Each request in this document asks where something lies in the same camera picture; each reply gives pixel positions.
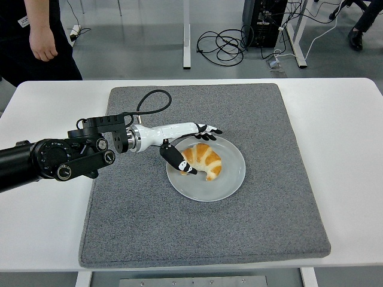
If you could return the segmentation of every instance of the croissant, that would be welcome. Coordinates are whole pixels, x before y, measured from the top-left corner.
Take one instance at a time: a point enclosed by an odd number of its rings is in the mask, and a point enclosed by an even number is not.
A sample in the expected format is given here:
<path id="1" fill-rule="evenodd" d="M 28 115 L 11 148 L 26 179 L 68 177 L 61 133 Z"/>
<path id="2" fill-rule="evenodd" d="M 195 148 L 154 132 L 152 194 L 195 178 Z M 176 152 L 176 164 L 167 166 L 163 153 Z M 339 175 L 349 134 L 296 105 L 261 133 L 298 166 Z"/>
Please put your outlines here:
<path id="1" fill-rule="evenodd" d="M 187 148 L 182 152 L 184 159 L 191 167 L 201 172 L 206 172 L 206 180 L 212 181 L 222 170 L 222 161 L 218 154 L 205 143 L 197 143 L 191 148 Z"/>

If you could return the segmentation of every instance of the black shoe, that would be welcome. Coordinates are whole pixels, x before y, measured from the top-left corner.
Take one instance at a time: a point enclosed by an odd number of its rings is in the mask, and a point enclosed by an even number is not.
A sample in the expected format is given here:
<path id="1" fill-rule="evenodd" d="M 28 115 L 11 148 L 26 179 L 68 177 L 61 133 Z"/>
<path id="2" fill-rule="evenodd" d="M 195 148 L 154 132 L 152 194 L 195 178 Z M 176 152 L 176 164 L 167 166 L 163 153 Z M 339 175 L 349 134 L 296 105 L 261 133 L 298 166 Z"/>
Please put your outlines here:
<path id="1" fill-rule="evenodd" d="M 350 47 L 355 51 L 361 51 L 363 49 L 363 44 L 361 42 L 361 37 L 363 36 L 362 31 L 351 31 L 348 33 L 348 42 Z"/>

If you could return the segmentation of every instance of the white plate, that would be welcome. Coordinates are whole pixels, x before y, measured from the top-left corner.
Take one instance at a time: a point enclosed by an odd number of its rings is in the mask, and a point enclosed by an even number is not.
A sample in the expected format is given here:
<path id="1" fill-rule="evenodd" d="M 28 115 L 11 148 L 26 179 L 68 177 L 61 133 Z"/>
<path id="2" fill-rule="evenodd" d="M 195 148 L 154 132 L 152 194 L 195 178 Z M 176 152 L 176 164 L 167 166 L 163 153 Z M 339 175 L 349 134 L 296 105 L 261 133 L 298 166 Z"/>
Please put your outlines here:
<path id="1" fill-rule="evenodd" d="M 231 196 L 241 186 L 245 178 L 245 160 L 241 152 L 231 142 L 216 137 L 216 141 L 204 141 L 190 137 L 175 147 L 183 152 L 191 146 L 204 142 L 221 157 L 222 171 L 213 181 L 206 180 L 206 172 L 197 175 L 181 175 L 179 170 L 166 164 L 168 178 L 182 195 L 197 201 L 217 201 Z"/>

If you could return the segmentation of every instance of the black shirt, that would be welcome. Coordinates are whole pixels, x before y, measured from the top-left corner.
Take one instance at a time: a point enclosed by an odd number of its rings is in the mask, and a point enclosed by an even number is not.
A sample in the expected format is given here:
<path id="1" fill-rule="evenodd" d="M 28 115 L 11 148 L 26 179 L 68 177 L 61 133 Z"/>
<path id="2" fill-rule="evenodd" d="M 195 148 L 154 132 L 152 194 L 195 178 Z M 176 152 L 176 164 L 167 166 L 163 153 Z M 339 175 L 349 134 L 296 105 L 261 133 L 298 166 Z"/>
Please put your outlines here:
<path id="1" fill-rule="evenodd" d="M 0 37 L 29 34 L 29 25 L 22 27 L 18 21 L 26 16 L 24 0 L 0 0 Z M 49 0 L 49 23 L 60 22 L 59 0 Z"/>

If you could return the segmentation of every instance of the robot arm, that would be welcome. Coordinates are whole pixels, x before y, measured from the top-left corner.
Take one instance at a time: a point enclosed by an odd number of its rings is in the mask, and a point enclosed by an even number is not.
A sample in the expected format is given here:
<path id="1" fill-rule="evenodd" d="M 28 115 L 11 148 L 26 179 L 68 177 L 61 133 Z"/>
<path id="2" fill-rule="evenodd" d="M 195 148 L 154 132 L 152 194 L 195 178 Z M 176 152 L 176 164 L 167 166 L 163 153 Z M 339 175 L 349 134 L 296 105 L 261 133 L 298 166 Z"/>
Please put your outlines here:
<path id="1" fill-rule="evenodd" d="M 148 128 L 140 124 L 125 126 L 123 115 L 88 118 L 83 128 L 68 132 L 67 139 L 44 139 L 36 143 L 18 142 L 0 151 L 0 192 L 40 179 L 67 181 L 80 175 L 98 176 L 98 169 L 113 164 L 115 153 L 102 136 L 113 135 L 118 153 L 141 152 L 159 146 L 161 156 L 174 168 L 196 174 L 170 143 L 178 138 L 195 136 L 215 140 L 211 134 L 222 133 L 215 127 L 180 123 Z"/>

